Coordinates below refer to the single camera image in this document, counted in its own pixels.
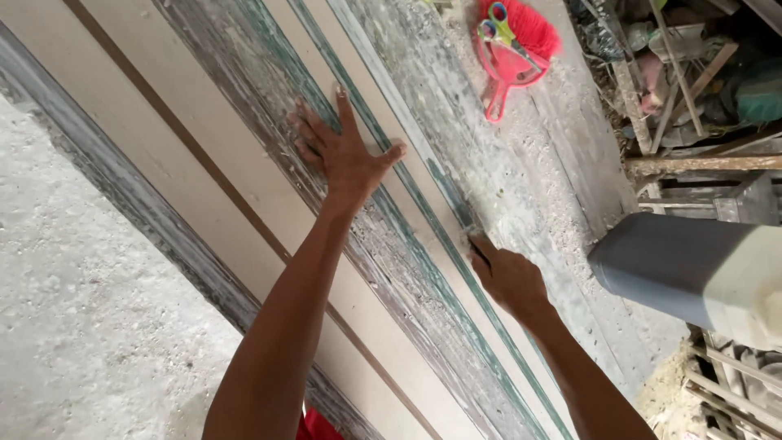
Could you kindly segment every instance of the forearm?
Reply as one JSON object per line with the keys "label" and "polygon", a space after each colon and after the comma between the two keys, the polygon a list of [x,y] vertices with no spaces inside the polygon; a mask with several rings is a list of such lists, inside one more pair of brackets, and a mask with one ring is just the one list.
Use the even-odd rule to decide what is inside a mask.
{"label": "forearm", "polygon": [[644,419],[570,334],[553,306],[522,324],[548,362],[582,440],[655,438]]}
{"label": "forearm", "polygon": [[207,417],[228,437],[292,438],[355,206],[327,197],[239,346]]}

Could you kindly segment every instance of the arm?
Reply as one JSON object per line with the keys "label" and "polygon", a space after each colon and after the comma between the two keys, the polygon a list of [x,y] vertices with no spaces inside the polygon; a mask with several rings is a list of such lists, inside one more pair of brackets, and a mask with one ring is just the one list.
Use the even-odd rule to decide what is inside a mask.
{"label": "arm", "polygon": [[236,350],[206,415],[203,438],[296,435],[307,372],[350,224],[382,176],[404,155],[404,146],[395,146],[383,156],[371,156],[342,88],[337,101],[341,135],[301,102],[301,116],[289,116],[301,135],[295,141],[299,152],[326,175],[328,195]]}
{"label": "arm", "polygon": [[535,338],[581,440],[655,439],[655,433],[581,348],[548,301],[540,270],[520,254],[470,240],[472,267],[494,300]]}

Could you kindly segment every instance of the scissors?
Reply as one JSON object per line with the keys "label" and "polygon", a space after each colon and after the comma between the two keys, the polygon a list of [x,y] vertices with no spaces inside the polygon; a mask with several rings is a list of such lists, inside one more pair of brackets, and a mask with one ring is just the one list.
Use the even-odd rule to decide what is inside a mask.
{"label": "scissors", "polygon": [[489,6],[489,18],[478,24],[478,36],[483,41],[498,41],[512,47],[535,70],[542,71],[508,26],[508,10],[502,3],[494,2]]}

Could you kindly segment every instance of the concrete floor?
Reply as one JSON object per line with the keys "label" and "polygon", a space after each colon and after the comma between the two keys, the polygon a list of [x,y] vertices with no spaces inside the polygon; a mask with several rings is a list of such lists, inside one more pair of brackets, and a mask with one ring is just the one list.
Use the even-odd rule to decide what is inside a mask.
{"label": "concrete floor", "polygon": [[0,98],[0,432],[198,438],[239,333]]}

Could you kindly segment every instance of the hand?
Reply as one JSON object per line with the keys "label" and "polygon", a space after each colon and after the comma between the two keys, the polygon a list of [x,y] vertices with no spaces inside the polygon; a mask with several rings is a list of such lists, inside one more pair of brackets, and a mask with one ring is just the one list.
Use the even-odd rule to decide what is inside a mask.
{"label": "hand", "polygon": [[392,146],[380,157],[372,156],[358,132],[350,98],[343,86],[337,89],[337,107],[342,134],[338,135],[301,99],[298,114],[288,119],[299,131],[294,141],[301,156],[324,173],[328,182],[327,199],[358,209],[380,185],[383,175],[404,157],[404,144]]}
{"label": "hand", "polygon": [[556,313],[536,265],[524,255],[498,250],[484,236],[470,236],[470,241],[480,252],[470,253],[472,268],[500,307],[525,325],[541,315],[548,316],[548,312]]}

